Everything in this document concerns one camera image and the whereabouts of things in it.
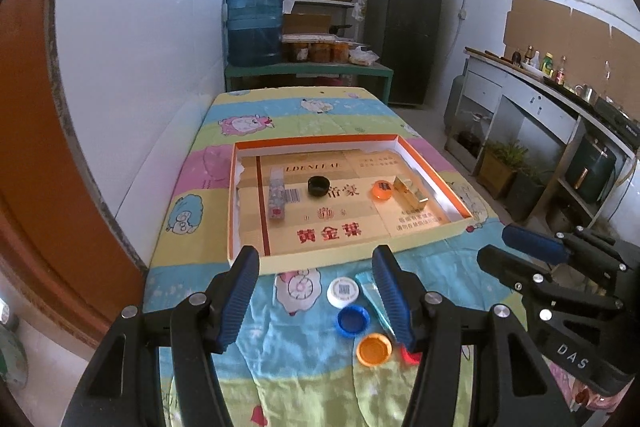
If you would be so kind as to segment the person right hand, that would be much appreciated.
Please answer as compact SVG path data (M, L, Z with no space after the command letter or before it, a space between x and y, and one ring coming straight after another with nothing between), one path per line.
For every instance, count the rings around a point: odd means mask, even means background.
M624 399L628 388L629 386L625 386L619 393L616 393L616 395L606 397L593 391L581 381L574 381L572 386L572 403L577 404L578 407L585 407L590 411L612 413Z

